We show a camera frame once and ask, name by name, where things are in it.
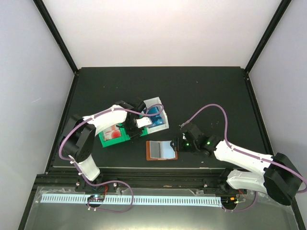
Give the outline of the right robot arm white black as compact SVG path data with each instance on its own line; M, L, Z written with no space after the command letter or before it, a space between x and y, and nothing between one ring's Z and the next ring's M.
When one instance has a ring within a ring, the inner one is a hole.
M174 151L202 153L238 167L227 170L228 174L219 179L221 192L253 190L284 206L291 205L299 192L302 176L286 155L266 155L236 146L218 136L205 135L193 123L184 125L180 131L181 136L170 142Z

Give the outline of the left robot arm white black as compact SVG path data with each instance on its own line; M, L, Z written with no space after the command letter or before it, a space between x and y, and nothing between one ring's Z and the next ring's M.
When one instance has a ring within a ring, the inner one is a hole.
M120 137L109 140L104 138L104 142L121 143L122 138L132 140L141 137L146 126L141 122L150 121L148 114L144 112L146 108L143 100L135 103L119 101L94 115L72 116L62 132L59 157L75 166L86 180L88 188L92 191L100 190L103 179L99 177L101 172L92 156L96 136L116 127Z

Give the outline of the brown leather card holder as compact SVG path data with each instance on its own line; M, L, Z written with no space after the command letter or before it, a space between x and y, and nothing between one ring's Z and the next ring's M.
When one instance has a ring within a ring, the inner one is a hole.
M160 142L160 146L161 146L161 158L159 159L151 158L149 142L150 141L146 141L146 160L147 161L167 161L167 160L177 160L178 159L177 151L174 151L170 146L171 141L157 141L157 142Z

